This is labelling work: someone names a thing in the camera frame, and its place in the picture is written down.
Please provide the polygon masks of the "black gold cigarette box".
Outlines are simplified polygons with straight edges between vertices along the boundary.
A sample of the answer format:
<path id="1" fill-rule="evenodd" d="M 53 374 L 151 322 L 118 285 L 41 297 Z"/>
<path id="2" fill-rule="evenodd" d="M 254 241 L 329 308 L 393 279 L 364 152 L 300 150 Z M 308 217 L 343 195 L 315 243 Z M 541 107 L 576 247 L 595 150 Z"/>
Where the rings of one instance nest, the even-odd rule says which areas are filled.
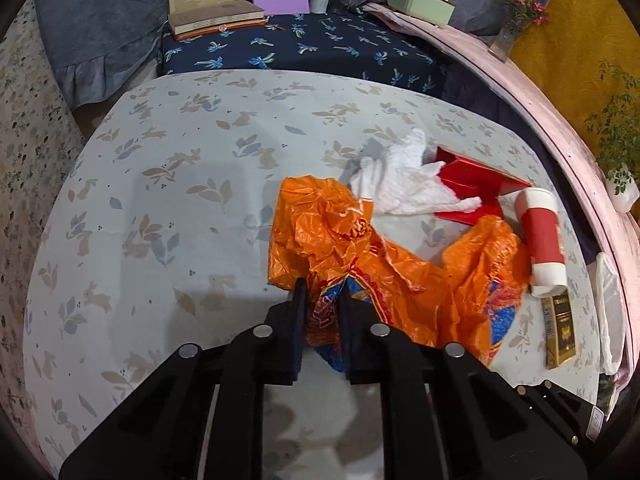
<path id="1" fill-rule="evenodd" d="M 568 292 L 541 299 L 546 335 L 546 367 L 554 370 L 576 356 L 575 332 Z"/>

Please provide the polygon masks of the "orange plastic bag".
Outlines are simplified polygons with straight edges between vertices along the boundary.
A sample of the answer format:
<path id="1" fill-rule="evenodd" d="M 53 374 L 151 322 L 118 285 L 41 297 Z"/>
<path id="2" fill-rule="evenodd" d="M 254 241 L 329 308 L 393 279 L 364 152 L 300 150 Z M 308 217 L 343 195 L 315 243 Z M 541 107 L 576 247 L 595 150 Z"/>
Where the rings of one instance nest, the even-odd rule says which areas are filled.
<path id="1" fill-rule="evenodd" d="M 372 211 L 370 200 L 358 200 L 337 180 L 283 180 L 272 218 L 268 281 L 293 289 L 305 280 L 306 343 L 341 368 L 336 302 L 347 290 L 418 344 L 457 342 L 490 364 L 528 286 L 525 244 L 504 220 L 484 216 L 434 264 L 378 234 Z"/>

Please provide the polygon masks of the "white tissue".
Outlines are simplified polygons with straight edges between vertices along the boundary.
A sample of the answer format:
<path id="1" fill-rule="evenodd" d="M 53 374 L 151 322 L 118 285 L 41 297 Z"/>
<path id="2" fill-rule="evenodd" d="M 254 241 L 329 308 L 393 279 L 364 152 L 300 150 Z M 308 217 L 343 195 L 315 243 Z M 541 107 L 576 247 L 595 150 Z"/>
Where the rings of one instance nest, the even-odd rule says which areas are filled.
<path id="1" fill-rule="evenodd" d="M 444 162 L 436 162 L 428 145 L 433 137 L 413 128 L 384 148 L 378 158 L 364 156 L 349 180 L 357 198 L 373 203 L 374 214 L 416 216 L 436 212 L 470 214 L 482 206 L 478 196 L 457 198 L 439 177 Z"/>

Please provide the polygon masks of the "red box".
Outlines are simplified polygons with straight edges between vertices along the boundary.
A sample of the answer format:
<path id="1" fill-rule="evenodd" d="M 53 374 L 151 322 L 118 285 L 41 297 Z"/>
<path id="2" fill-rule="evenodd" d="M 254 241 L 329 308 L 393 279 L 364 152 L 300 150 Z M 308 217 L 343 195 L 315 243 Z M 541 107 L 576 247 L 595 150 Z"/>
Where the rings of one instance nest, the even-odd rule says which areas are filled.
<path id="1" fill-rule="evenodd" d="M 441 146 L 437 148 L 435 160 L 445 163 L 439 171 L 440 180 L 454 191 L 459 200 L 479 197 L 482 201 L 480 208 L 467 214 L 436 212 L 435 216 L 444 220 L 474 226 L 480 218 L 488 214 L 503 218 L 499 197 L 530 186 L 530 183 L 504 171 L 488 167 Z"/>

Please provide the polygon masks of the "red paper cup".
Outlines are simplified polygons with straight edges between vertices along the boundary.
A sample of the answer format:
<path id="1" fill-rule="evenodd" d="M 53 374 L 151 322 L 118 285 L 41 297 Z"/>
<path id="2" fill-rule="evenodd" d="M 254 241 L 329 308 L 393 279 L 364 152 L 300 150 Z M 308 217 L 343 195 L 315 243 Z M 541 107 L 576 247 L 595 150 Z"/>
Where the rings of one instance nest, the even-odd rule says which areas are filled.
<path id="1" fill-rule="evenodd" d="M 529 254 L 530 293 L 537 298 L 562 294 L 567 274 L 555 196 L 544 188 L 524 188 L 514 207 Z"/>

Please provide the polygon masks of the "white trash bin with liner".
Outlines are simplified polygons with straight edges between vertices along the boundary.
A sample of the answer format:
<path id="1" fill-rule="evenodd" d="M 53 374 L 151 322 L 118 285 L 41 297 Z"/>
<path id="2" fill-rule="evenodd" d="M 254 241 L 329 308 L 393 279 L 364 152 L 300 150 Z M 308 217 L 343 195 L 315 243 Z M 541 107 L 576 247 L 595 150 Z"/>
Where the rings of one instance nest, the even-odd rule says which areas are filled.
<path id="1" fill-rule="evenodd" d="M 604 374 L 613 376 L 623 363 L 626 328 L 620 277 L 612 259 L 604 252 L 597 255 L 592 284 L 599 323 L 601 368 Z"/>

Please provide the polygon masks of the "floral grey tablecloth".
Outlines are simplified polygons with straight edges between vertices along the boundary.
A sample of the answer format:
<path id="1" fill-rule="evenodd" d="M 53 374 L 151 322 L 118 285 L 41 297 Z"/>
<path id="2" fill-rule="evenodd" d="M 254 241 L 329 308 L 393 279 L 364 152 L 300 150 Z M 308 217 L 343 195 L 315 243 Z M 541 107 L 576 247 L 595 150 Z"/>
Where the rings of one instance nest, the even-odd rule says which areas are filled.
<path id="1" fill-rule="evenodd" d="M 533 149 L 490 119 L 421 93 L 276 70 L 165 76 L 125 94 L 82 150 L 30 280 L 23 353 L 43 453 L 58 476 L 180 344 L 226 344 L 286 297 L 267 283 L 281 182 L 347 183 L 412 128 L 438 146 L 558 193 Z M 491 363 L 594 403 L 599 336 L 587 263 L 559 214 L 577 356 L 547 370 L 544 315 L 526 295 Z M 265 479 L 383 479 L 378 387 L 351 387 L 306 349 L 299 382 L 268 388 Z"/>

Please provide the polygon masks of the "navy floral cloth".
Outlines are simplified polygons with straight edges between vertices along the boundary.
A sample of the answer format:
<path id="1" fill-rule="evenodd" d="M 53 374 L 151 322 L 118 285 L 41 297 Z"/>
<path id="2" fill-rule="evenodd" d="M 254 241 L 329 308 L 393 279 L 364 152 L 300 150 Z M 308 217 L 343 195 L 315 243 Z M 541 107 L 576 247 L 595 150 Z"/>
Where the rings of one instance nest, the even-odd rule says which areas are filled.
<path id="1" fill-rule="evenodd" d="M 199 70 L 297 70 L 363 79 L 442 95 L 442 56 L 365 13 L 290 14 L 265 24 L 160 43 L 162 75 Z"/>

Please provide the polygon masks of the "pink cloth cover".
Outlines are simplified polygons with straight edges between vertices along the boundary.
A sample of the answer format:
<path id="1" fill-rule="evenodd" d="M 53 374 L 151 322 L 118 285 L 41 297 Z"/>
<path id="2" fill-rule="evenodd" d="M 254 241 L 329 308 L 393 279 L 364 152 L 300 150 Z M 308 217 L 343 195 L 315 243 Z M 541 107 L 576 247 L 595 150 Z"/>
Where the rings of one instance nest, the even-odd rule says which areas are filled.
<path id="1" fill-rule="evenodd" d="M 379 3 L 367 3 L 363 10 L 400 32 L 423 38 L 464 65 L 535 131 L 564 172 L 600 248 L 610 257 L 620 278 L 627 374 L 634 374 L 639 362 L 639 228 L 631 214 L 615 210 L 587 144 L 518 66 L 512 61 L 499 61 L 480 38 Z"/>

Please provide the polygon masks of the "potted green fern plant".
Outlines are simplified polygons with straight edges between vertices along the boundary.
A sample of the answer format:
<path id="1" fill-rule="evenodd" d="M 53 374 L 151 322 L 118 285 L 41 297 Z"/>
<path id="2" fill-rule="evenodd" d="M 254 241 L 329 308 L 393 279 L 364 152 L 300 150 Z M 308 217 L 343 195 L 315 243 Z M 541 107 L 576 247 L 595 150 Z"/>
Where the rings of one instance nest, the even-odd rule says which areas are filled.
<path id="1" fill-rule="evenodd" d="M 597 163 L 614 209 L 628 214 L 639 200 L 639 77 L 608 61 L 600 62 L 599 75 L 618 90 L 585 124 L 598 138 Z"/>

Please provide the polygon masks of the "mint green tissue box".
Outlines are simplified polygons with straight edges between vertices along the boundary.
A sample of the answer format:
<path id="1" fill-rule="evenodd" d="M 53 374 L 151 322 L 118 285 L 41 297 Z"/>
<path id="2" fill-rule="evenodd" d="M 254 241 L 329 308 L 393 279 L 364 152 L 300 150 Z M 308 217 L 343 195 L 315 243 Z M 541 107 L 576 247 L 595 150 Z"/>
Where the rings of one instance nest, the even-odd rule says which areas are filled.
<path id="1" fill-rule="evenodd" d="M 390 8 L 437 26 L 449 24 L 456 6 L 449 0 L 387 0 Z"/>

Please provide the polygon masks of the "blue denim backdrop cloth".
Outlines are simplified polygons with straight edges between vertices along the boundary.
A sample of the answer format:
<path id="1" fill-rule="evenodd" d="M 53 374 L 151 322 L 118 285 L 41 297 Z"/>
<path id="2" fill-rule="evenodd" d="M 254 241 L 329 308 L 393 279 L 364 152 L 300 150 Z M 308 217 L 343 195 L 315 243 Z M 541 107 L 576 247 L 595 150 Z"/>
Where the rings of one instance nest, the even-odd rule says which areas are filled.
<path id="1" fill-rule="evenodd" d="M 356 6 L 369 1 L 386 0 L 352 0 Z M 452 1 L 452 26 L 480 37 L 498 34 L 504 20 L 499 0 Z M 152 55 L 168 15 L 168 0 L 35 0 L 35 7 L 70 108 L 102 102 L 122 88 Z"/>

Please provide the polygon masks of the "glass vase with red flowers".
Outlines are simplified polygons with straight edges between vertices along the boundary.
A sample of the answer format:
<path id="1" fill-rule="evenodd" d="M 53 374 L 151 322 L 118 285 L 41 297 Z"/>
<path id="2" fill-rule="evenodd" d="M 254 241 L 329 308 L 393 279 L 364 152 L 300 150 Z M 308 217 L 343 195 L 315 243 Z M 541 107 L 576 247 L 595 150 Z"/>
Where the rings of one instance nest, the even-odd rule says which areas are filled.
<path id="1" fill-rule="evenodd" d="M 539 0 L 500 0 L 500 3 L 506 11 L 506 19 L 491 43 L 489 53 L 505 63 L 521 33 L 529 26 L 547 24 L 549 13 Z"/>

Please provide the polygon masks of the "mustard yellow backdrop cloth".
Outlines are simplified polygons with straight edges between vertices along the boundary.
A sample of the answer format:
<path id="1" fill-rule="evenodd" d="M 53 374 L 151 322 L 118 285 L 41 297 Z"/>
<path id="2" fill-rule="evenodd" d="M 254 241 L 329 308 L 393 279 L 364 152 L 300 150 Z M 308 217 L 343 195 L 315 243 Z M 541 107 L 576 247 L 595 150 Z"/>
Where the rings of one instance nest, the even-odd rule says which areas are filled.
<path id="1" fill-rule="evenodd" d="M 510 59 L 546 95 L 593 153 L 586 119 L 624 88 L 602 80 L 600 63 L 639 73 L 639 35 L 618 0 L 550 0 L 549 21 L 516 40 Z"/>

